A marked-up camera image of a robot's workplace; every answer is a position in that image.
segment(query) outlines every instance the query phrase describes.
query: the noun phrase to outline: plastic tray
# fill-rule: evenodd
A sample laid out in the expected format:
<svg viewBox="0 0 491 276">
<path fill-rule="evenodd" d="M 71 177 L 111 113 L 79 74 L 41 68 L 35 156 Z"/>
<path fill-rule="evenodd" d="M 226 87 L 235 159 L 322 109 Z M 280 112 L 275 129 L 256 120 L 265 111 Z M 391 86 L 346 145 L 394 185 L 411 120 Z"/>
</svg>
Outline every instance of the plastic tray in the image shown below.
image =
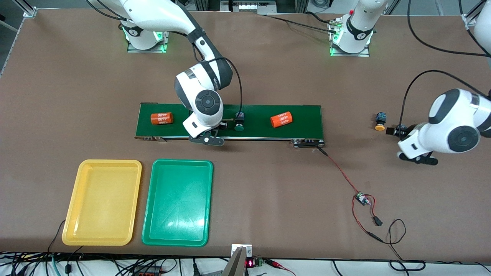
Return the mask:
<svg viewBox="0 0 491 276">
<path fill-rule="evenodd" d="M 156 160 L 150 177 L 143 243 L 204 246 L 208 241 L 212 178 L 210 161 Z"/>
<path fill-rule="evenodd" d="M 64 244 L 127 244 L 133 235 L 140 176 L 136 160 L 83 161 L 63 228 Z"/>
</svg>

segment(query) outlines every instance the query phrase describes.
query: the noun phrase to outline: yellow tray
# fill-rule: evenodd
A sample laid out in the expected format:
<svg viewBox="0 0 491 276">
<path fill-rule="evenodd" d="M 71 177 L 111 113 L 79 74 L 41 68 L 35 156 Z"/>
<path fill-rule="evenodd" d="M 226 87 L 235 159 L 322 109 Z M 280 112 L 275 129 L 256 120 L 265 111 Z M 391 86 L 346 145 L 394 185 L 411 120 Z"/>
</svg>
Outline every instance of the yellow tray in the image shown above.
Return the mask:
<svg viewBox="0 0 491 276">
<path fill-rule="evenodd" d="M 141 163 L 85 160 L 77 172 L 63 228 L 68 246 L 123 246 L 135 222 Z"/>
</svg>

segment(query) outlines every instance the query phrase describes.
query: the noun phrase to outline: table surface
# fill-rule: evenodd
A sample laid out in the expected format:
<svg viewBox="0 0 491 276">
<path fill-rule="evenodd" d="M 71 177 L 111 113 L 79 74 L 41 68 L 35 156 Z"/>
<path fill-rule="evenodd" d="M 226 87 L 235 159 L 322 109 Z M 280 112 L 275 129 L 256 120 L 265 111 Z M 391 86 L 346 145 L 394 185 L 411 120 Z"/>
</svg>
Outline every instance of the table surface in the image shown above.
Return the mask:
<svg viewBox="0 0 491 276">
<path fill-rule="evenodd" d="M 374 116 L 398 122 L 409 82 L 442 69 L 482 91 L 491 87 L 481 57 L 440 53 L 419 44 L 405 17 L 383 16 L 371 57 L 330 57 L 323 32 L 249 13 L 193 13 L 222 54 L 237 66 L 244 104 L 322 105 L 325 150 L 356 187 L 377 198 L 357 204 L 363 225 L 385 238 L 404 220 L 395 246 L 405 259 L 491 261 L 489 152 L 491 141 L 456 155 L 436 154 L 438 166 L 397 159 L 397 139 L 377 132 Z M 308 15 L 290 20 L 322 27 Z M 427 42 L 479 52 L 459 17 L 415 17 Z M 88 9 L 40 10 L 26 19 L 0 79 L 0 248 L 45 251 L 66 217 L 79 164 L 86 159 L 136 159 L 143 164 L 135 230 L 123 247 L 84 252 L 227 256 L 234 243 L 253 253 L 288 258 L 393 259 L 351 214 L 354 191 L 315 149 L 287 142 L 227 141 L 224 147 L 188 141 L 139 141 L 140 102 L 179 103 L 175 76 L 195 64 L 191 46 L 171 34 L 166 54 L 127 54 L 118 22 Z M 462 87 L 436 73 L 410 91 L 403 123 L 427 119 L 431 102 Z M 239 101 L 236 77 L 220 92 Z M 209 240 L 202 248 L 151 247 L 141 242 L 151 164 L 155 159 L 210 160 L 215 166 Z M 401 226 L 396 227 L 401 235 Z M 53 251 L 74 251 L 60 235 Z"/>
</svg>

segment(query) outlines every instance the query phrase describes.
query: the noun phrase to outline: green tray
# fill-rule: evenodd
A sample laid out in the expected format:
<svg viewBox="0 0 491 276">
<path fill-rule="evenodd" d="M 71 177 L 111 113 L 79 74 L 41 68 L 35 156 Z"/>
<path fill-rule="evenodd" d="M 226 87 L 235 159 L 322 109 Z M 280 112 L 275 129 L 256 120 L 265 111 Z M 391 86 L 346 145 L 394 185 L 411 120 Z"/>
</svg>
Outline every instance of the green tray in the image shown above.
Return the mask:
<svg viewBox="0 0 491 276">
<path fill-rule="evenodd" d="M 204 246 L 208 242 L 212 178 L 210 161 L 155 160 L 141 234 L 143 243 Z"/>
<path fill-rule="evenodd" d="M 238 110 L 238 105 L 224 105 L 223 119 L 235 118 Z M 231 124 L 226 130 L 218 132 L 219 137 L 238 140 L 324 140 L 321 106 L 244 105 L 242 111 L 245 114 L 244 130 L 235 131 L 235 125 Z M 270 118 L 286 111 L 292 114 L 293 123 L 273 128 Z M 171 112 L 174 123 L 152 125 L 150 115 L 160 112 Z M 141 103 L 135 138 L 187 139 L 189 134 L 182 124 L 187 117 L 189 111 L 181 104 Z"/>
</svg>

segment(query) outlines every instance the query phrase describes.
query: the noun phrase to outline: orange cylinder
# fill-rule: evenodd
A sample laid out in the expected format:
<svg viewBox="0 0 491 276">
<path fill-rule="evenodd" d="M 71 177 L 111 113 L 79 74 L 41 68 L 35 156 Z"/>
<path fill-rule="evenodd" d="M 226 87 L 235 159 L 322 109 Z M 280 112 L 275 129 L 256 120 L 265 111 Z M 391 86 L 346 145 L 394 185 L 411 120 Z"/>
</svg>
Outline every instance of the orange cylinder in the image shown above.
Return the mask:
<svg viewBox="0 0 491 276">
<path fill-rule="evenodd" d="M 293 122 L 293 116 L 289 111 L 271 117 L 271 125 L 274 128 L 284 126 L 292 122 Z"/>
<path fill-rule="evenodd" d="M 174 118 L 172 117 L 172 113 L 154 113 L 150 115 L 150 121 L 152 125 L 165 125 L 172 124 L 174 122 Z"/>
</svg>

